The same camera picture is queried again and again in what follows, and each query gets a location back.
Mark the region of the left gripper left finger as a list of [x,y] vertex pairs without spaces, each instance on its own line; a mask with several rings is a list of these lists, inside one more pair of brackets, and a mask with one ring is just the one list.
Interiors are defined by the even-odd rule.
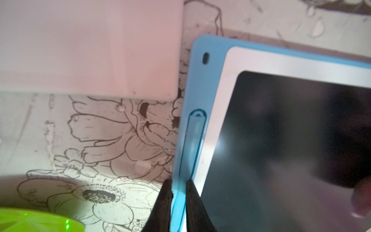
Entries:
[[172,180],[166,179],[142,232],[169,232],[173,200]]

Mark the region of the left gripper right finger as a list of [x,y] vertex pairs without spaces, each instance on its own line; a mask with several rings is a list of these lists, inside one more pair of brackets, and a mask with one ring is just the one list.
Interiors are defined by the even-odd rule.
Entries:
[[188,232],[217,232],[191,179],[186,184],[185,204]]

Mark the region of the blue-edged drawing tablet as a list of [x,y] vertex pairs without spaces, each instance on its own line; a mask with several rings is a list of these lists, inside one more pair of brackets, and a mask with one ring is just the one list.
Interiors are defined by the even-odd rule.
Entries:
[[179,171],[192,111],[206,113],[191,179],[219,232],[368,232],[352,216],[371,175],[371,65],[218,36],[190,50],[171,231],[186,231]]

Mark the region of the white drawing tablet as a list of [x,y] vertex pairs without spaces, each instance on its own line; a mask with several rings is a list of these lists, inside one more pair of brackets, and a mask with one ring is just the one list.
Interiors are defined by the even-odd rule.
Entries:
[[1,1],[1,90],[172,101],[183,1]]

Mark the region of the pink cloth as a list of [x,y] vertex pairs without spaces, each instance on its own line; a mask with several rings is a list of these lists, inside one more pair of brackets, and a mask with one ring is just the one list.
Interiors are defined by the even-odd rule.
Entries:
[[352,216],[356,218],[364,218],[371,211],[371,177],[366,177],[356,184],[351,203]]

